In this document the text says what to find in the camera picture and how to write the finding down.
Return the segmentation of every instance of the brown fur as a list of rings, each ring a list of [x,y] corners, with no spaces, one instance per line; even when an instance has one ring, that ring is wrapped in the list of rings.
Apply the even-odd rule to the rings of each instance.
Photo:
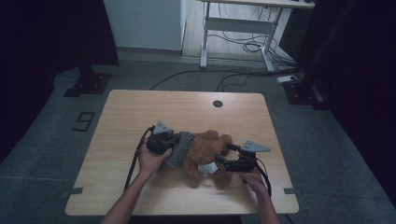
[[[187,177],[194,183],[199,184],[203,177],[198,171],[198,165],[206,165],[215,160],[216,154],[222,156],[228,155],[230,149],[227,143],[231,143],[233,139],[228,134],[219,136],[218,132],[209,130],[204,133],[196,133],[195,139],[191,143],[190,151],[182,162],[181,166]],[[223,189],[230,185],[233,173],[227,172],[225,167],[216,162],[218,170],[210,175],[216,187]]]

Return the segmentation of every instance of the human arm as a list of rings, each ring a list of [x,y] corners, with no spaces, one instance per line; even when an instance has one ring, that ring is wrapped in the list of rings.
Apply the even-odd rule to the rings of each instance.
[[[139,173],[108,211],[101,222],[102,224],[128,223],[143,187],[158,168],[160,168],[163,160],[170,156],[171,153],[172,149],[168,149],[163,155],[153,154],[147,149],[146,144],[140,148],[138,157]]]
[[[265,187],[262,181],[262,174],[260,174],[259,170],[254,168],[254,170],[250,172],[238,174],[242,179],[247,181],[251,190],[256,193],[261,224],[280,224],[271,197],[267,187]]]

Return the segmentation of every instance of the forearm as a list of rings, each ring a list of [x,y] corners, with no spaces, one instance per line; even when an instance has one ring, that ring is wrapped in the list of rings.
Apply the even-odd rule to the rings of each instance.
[[[138,174],[128,189],[114,203],[101,223],[128,223],[142,188],[148,180],[149,175]]]
[[[256,192],[261,224],[279,224],[276,210],[266,188]]]

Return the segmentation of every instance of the desk leg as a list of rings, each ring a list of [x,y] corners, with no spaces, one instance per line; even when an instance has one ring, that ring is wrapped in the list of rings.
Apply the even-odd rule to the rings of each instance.
[[[275,71],[273,64],[271,62],[272,57],[271,57],[271,54],[269,53],[269,48],[271,47],[271,42],[274,38],[274,34],[275,34],[276,27],[279,22],[280,14],[282,13],[282,9],[283,9],[283,7],[280,7],[279,10],[277,11],[276,18],[272,24],[270,34],[267,38],[267,41],[265,41],[264,48],[262,49],[262,57],[264,58],[265,65],[267,66],[268,72]]]
[[[209,9],[210,3],[207,3],[206,7],[206,15],[205,15],[205,26],[204,26],[204,42],[202,43],[201,49],[201,68],[206,68],[206,60],[207,60],[207,21],[209,20]]]

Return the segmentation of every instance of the table top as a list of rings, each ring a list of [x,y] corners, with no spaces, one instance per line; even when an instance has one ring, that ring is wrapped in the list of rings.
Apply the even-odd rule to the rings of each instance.
[[[214,101],[222,101],[215,107]],[[279,214],[299,210],[296,196],[285,194],[292,188],[289,173],[265,100],[258,93],[194,91],[112,91],[97,124],[87,155],[78,174],[76,188],[65,212],[69,216],[105,215],[121,196],[144,131],[162,121],[176,133],[227,133],[236,145],[246,140],[271,148],[257,153],[265,163],[273,188],[272,200]],[[235,160],[237,152],[226,157]],[[138,172],[138,164],[133,178]],[[198,188],[180,168],[163,164],[143,188],[134,215],[240,215],[257,214],[253,192],[239,176],[231,185],[216,189],[211,179]]]
[[[306,3],[304,0],[298,2],[291,0],[199,0],[201,2],[209,3],[225,3],[225,4],[240,4],[240,5],[254,5],[254,6],[268,6],[268,7],[292,7],[292,8],[313,8],[313,2]]]

